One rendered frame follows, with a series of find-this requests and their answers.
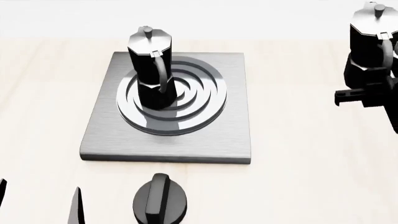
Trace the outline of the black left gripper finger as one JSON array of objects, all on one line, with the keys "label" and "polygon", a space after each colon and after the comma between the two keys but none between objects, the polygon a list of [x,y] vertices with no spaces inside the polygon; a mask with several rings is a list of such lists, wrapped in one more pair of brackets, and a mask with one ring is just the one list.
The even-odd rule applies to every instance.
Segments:
[{"label": "black left gripper finger", "polygon": [[6,187],[7,187],[7,180],[0,179],[0,206],[2,205],[2,201],[6,193]]},{"label": "black left gripper finger", "polygon": [[79,187],[76,188],[72,197],[67,224],[85,224],[83,201]]}]

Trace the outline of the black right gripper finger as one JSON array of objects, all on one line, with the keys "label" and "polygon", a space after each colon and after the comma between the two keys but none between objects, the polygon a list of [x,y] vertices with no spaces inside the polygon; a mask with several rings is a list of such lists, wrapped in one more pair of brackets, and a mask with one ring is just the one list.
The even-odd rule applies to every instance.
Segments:
[{"label": "black right gripper finger", "polygon": [[350,89],[335,91],[335,105],[339,106],[343,102],[363,101],[369,98],[364,89]]}]

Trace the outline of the black silver moka pot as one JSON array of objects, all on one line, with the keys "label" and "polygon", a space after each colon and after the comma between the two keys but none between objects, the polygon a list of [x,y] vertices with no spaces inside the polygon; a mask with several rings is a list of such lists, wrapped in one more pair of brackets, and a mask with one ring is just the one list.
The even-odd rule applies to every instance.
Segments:
[{"label": "black silver moka pot", "polygon": [[171,72],[172,36],[161,29],[142,26],[130,36],[127,49],[137,73],[141,105],[152,110],[171,106],[177,98]]},{"label": "black silver moka pot", "polygon": [[398,78],[398,10],[369,1],[353,14],[349,34],[347,87],[362,88],[365,72]]}]

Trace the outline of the grey metal stove plate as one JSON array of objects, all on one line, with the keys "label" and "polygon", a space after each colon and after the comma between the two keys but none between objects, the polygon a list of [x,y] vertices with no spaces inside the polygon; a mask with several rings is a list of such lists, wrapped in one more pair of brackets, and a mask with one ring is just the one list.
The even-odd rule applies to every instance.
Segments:
[{"label": "grey metal stove plate", "polygon": [[86,161],[194,162],[250,164],[251,139],[244,55],[174,53],[209,63],[221,73],[227,100],[221,114],[204,128],[178,136],[158,136],[128,124],[118,110],[121,80],[134,70],[127,52],[115,52],[80,146]]}]

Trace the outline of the black stove knob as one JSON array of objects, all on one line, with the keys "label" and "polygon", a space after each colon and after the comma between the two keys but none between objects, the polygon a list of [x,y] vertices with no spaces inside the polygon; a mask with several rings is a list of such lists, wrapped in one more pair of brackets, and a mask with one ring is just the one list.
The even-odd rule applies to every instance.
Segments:
[{"label": "black stove knob", "polygon": [[180,224],[187,212],[187,196],[169,175],[156,173],[136,192],[132,209],[138,224]]}]

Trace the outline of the dark spiral stove burner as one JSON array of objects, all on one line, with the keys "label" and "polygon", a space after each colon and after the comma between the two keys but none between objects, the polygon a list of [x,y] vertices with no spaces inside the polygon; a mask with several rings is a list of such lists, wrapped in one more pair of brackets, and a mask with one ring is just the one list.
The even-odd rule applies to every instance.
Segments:
[{"label": "dark spiral stove burner", "polygon": [[227,100],[227,86],[215,67],[193,57],[172,59],[177,99],[163,110],[141,105],[137,74],[131,70],[120,82],[116,102],[123,119],[142,132],[178,136],[204,128],[216,119]]}]

